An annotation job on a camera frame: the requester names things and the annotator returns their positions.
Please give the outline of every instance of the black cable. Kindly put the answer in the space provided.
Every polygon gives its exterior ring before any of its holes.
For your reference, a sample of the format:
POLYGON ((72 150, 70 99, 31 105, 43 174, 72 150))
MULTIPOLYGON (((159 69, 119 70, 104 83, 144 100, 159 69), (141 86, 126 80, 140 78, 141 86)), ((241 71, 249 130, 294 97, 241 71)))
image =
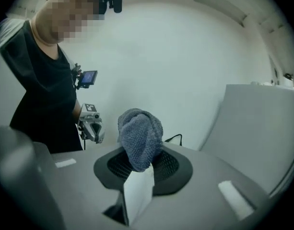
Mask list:
POLYGON ((173 137, 167 139, 165 142, 169 142, 169 141, 171 141, 173 138, 175 138, 175 137, 177 137, 177 136, 181 136, 180 146, 182 146, 182 135, 181 135, 181 134, 175 135, 175 136, 173 136, 173 137))

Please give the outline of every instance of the white tape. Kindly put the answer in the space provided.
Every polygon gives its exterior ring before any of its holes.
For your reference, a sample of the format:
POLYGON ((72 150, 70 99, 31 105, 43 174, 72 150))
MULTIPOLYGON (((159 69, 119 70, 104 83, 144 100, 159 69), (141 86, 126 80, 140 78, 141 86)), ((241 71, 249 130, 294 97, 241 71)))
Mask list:
POLYGON ((66 167, 75 163, 76 163, 75 159, 68 159, 65 161, 56 162, 55 165, 57 168, 62 168, 62 167, 66 167))
POLYGON ((254 212, 254 209, 233 186, 231 181, 219 183, 218 188, 239 220, 245 219, 254 212))

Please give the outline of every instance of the small monitor screen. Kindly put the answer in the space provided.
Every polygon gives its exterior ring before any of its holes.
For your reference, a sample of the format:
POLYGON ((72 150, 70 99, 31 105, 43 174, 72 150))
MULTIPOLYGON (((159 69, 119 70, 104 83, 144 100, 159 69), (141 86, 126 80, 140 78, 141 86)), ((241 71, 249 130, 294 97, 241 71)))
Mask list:
POLYGON ((92 83, 94 74, 95 74, 94 71, 85 72, 81 83, 92 83))

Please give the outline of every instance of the man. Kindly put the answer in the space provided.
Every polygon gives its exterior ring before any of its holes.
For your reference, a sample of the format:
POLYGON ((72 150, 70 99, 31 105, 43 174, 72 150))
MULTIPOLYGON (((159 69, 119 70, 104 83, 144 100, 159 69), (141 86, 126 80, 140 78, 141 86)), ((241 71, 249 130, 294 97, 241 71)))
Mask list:
POLYGON ((46 144, 51 153, 82 149, 74 64, 58 43, 98 14, 99 0, 47 0, 30 21, 0 23, 0 53, 26 89, 11 127, 46 144))

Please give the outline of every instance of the neck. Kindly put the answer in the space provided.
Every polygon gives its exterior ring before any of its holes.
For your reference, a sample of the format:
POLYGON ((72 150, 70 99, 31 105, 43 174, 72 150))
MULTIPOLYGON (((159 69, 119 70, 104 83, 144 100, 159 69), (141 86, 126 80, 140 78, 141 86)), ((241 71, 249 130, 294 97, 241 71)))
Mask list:
POLYGON ((46 32, 46 27, 37 26, 37 15, 30 21, 30 25, 38 47, 50 58, 58 59, 57 41, 49 36, 49 33, 46 32))
POLYGON ((30 21, 34 38, 46 46, 54 46, 57 44, 58 41, 51 37, 48 27, 45 26, 44 23, 37 22, 39 22, 38 13, 30 21))

